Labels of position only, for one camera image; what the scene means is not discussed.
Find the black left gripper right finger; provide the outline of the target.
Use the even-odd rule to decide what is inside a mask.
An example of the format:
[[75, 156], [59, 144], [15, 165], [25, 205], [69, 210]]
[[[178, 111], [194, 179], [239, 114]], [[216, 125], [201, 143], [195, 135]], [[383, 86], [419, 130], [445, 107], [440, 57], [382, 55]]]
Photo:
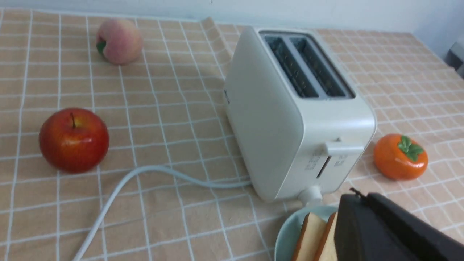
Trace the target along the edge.
[[379, 193], [363, 195], [350, 188], [380, 218], [401, 244], [420, 261], [462, 261], [463, 244], [409, 213]]

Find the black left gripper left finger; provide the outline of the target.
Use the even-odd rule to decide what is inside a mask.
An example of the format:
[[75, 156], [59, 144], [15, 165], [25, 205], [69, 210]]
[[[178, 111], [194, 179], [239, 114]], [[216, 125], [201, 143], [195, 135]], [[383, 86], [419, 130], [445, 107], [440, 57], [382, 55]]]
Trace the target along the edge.
[[419, 261], [355, 194], [341, 197], [334, 241], [340, 261]]

